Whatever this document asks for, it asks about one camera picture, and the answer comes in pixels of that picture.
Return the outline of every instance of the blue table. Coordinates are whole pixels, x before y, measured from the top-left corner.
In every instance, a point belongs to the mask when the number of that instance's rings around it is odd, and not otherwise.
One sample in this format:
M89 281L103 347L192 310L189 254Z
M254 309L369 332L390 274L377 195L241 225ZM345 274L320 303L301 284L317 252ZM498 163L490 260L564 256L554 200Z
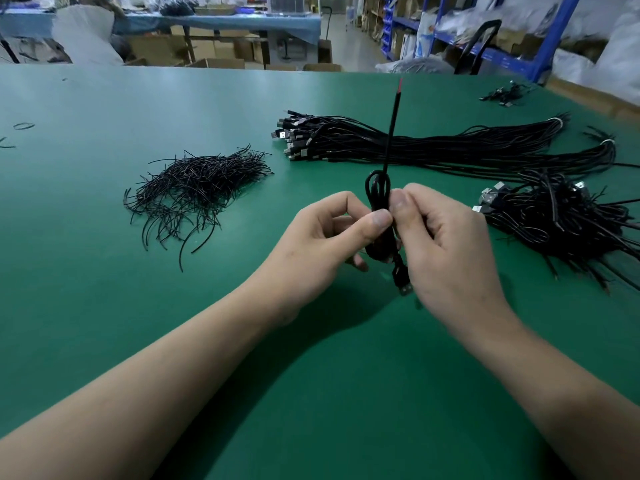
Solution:
M39 9L9 9L0 16L0 36L51 38L54 17L55 14ZM116 19L113 31L117 34L141 34L172 25L208 30L283 31L312 45L317 45L320 39L319 15L163 16L159 13L129 13L124 20Z

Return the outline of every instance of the cable tie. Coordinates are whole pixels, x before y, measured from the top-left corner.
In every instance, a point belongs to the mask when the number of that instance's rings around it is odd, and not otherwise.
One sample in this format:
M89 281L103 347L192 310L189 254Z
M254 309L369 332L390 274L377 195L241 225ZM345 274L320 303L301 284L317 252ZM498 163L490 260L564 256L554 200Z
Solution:
M558 121L560 121L560 128L562 128L562 127L564 126L564 121L563 121L563 120L561 120L560 118L556 117L556 116L554 116L553 118L549 118L549 119L548 119L548 121L551 121L551 120L558 120Z

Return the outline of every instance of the green work table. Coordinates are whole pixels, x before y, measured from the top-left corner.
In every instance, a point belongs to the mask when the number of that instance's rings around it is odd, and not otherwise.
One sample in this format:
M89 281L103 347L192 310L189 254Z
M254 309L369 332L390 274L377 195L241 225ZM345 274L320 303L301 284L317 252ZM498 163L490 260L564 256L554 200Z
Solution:
M374 166L290 162L270 133L287 109L343 114L386 130L398 76L147 67L0 67L0 436L123 361L244 281L303 206L341 190L363 201ZM480 102L508 78L407 75L396 134L458 133L570 111L553 152L612 132L618 160L640 135L539 88L522 105ZM16 123L34 128L14 130ZM221 228L178 267L179 243L142 247L123 192L149 161L272 153L274 175L220 214ZM393 186L429 185L469 205L495 182L392 167ZM638 197L640 173L589 178L605 198ZM640 204L632 208L640 214ZM493 245L522 320L640 401L640 294ZM623 260L632 277L640 265ZM496 379L420 306L391 267L345 267L290 327L238 368L168 455L158 477L212 479L533 479L568 471Z

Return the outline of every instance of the cable bundle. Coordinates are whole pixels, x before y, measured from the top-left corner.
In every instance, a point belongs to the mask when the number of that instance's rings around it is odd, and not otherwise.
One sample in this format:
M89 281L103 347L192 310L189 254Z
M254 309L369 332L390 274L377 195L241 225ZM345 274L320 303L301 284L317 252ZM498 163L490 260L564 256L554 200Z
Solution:
M164 170L149 177L130 196L131 188L124 192L124 206L133 212L133 218L146 215L147 222L142 227L142 245L148 250L149 239L153 233L160 245L170 237L182 242L178 263L182 269L182 251L189 238L204 230L207 225L211 231L207 238L191 254L199 250L209 240L216 226L220 225L218 214L229 202L240 194L248 184L258 182L273 172L263 158L266 153L252 152L250 147L229 155L196 157L185 151L182 159L172 158L156 160L172 161ZM193 228L184 236L181 231L183 222Z
M313 116L288 111L271 136L287 141L292 161L324 160L383 164L387 134L344 116ZM569 121L560 114L540 123L521 126L473 126L454 136L413 138L394 136L389 164L429 168L453 175L520 181L523 169L582 176L614 164L612 138L592 128L600 142L578 153L548 155L553 138Z
M513 189L502 182L485 189L474 210L484 213L489 225L542 254L556 279L549 257L560 259L573 271L592 275L606 291L607 279L594 262L640 290L604 258L622 251L640 260L640 242L622 231L624 227L640 230L640 225L630 222L633 217L623 206L640 199L598 203L604 190L590 195L583 182L574 184L560 173L526 170L521 177L524 185Z

